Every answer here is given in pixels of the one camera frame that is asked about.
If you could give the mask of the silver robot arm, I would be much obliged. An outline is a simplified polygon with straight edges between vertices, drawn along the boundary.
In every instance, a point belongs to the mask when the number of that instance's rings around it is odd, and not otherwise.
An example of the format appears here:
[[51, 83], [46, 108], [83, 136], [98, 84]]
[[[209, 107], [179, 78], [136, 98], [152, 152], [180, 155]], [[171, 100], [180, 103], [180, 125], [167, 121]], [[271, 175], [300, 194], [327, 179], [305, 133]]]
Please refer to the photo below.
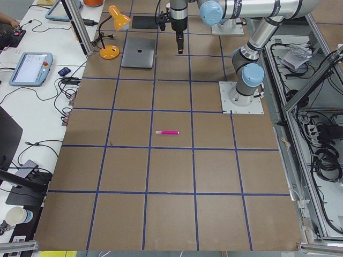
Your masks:
[[305, 16], [319, 1], [198, 1], [197, 4], [203, 23], [209, 26], [237, 18], [261, 17], [247, 43], [232, 54], [238, 80], [229, 98], [234, 105], [247, 107], [264, 79], [264, 70], [256, 63], [263, 48], [283, 20]]
[[169, 16], [172, 30], [176, 33], [177, 50], [183, 54], [184, 50], [184, 31], [188, 27], [188, 3], [197, 1], [171, 0], [169, 2]]

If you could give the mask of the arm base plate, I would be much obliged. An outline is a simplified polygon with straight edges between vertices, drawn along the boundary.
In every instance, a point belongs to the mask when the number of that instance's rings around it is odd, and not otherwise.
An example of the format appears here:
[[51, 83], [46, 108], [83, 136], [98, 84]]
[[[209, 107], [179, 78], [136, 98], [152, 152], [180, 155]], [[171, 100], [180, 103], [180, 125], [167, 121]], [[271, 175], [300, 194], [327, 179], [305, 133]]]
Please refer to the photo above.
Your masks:
[[211, 26], [211, 32], [213, 35], [243, 36], [243, 24], [240, 18], [227, 19]]
[[263, 115], [261, 94], [256, 88], [254, 95], [243, 96], [236, 90], [235, 81], [220, 81], [219, 91], [224, 114]]

